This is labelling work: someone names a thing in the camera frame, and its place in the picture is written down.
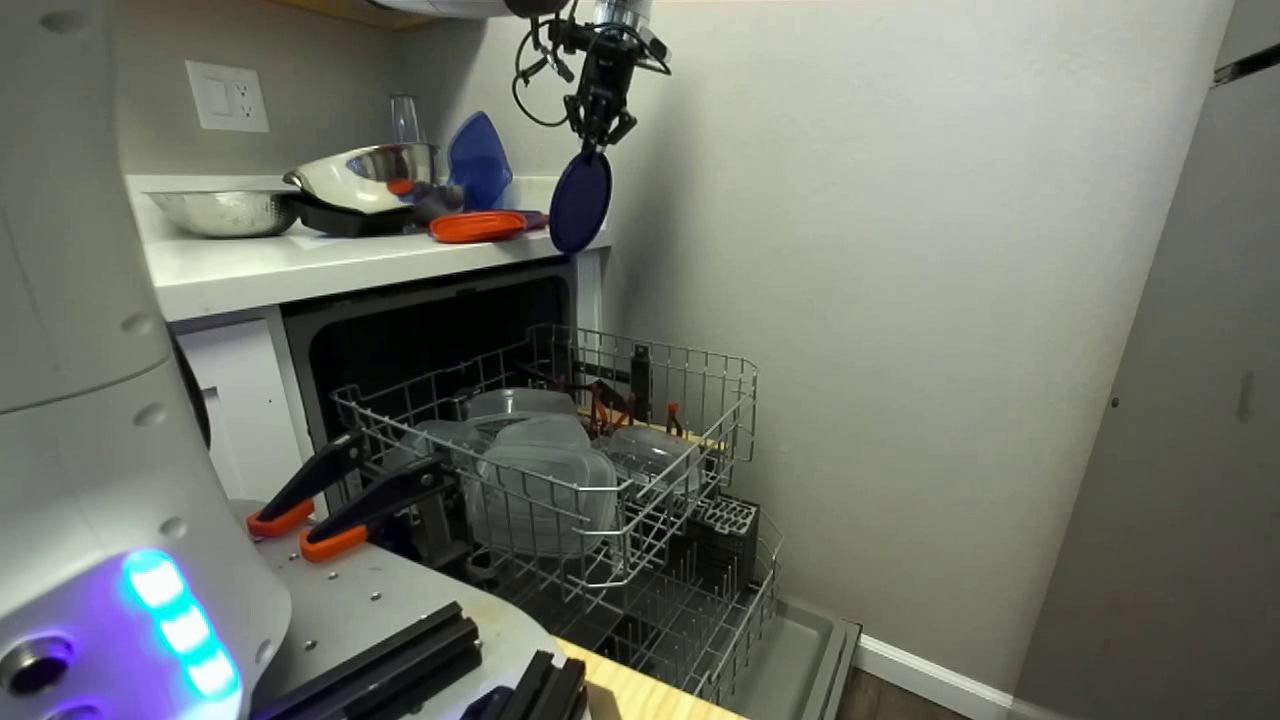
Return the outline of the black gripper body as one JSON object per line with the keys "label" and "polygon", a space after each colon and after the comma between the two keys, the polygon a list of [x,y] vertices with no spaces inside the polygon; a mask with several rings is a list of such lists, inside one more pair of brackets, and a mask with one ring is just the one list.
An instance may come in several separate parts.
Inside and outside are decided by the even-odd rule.
{"label": "black gripper body", "polygon": [[591,117],[598,137],[608,137],[608,123],[630,110],[630,86],[635,73],[669,76],[669,42],[635,25],[576,25],[557,20],[550,38],[565,51],[581,51],[576,91],[565,98],[574,117]]}

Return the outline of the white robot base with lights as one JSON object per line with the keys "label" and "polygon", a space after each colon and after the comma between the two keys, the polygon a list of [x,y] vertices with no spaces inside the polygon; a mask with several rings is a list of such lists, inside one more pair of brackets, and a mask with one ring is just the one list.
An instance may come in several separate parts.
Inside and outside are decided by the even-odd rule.
{"label": "white robot base with lights", "polygon": [[146,263],[112,4],[0,0],[0,720],[247,720],[288,620]]}

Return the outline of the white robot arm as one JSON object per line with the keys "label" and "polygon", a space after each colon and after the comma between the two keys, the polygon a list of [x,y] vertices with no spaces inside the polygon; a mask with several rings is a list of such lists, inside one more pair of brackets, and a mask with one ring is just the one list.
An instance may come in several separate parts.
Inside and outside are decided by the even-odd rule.
{"label": "white robot arm", "polygon": [[[429,20],[516,16],[525,34],[513,51],[513,103],[536,128],[569,128],[585,152],[620,143],[635,117],[630,109],[631,76],[671,73],[669,42],[651,32],[651,0],[373,0],[383,12]],[[536,76],[565,83],[557,117],[525,103]]]}

